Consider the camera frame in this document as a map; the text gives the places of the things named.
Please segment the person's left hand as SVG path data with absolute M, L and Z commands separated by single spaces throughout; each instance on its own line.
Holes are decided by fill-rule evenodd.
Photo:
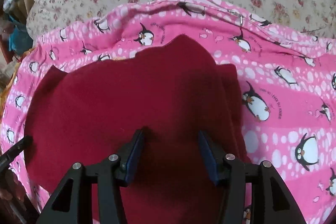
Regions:
M 13 198 L 16 198 L 18 201 L 23 202 L 26 190 L 17 175 L 8 169 L 1 178 L 3 178 L 1 182 L 1 200 L 11 201 Z

